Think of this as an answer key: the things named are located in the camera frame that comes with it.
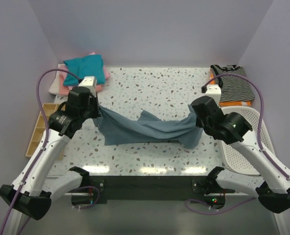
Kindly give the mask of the grey-blue t-shirt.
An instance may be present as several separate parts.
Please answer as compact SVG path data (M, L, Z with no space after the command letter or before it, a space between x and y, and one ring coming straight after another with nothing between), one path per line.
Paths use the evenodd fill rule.
M203 129L196 126L196 114L191 105L189 114L182 120L160 120L143 110L138 120L130 120L108 108L100 107L101 116L94 125L105 138L105 145L145 142L177 141L192 149L200 141Z

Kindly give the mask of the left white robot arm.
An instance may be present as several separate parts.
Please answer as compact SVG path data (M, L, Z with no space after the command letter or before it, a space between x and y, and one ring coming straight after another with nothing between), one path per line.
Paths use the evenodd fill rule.
M2 185L0 197L13 209L39 220L52 202L65 193L90 184L89 172L73 166L52 185L44 182L56 158L87 119L100 116L97 95L86 87L75 87L67 101L49 116L47 129L28 164L10 185Z

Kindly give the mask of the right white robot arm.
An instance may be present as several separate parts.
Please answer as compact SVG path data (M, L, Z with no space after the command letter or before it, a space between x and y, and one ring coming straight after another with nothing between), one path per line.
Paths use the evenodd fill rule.
M225 114L209 96L197 98L191 106L196 114L196 125L238 151L259 174L237 174L217 166L206 177L208 185L250 195L274 213L289 209L290 169L266 148L252 125L239 113Z

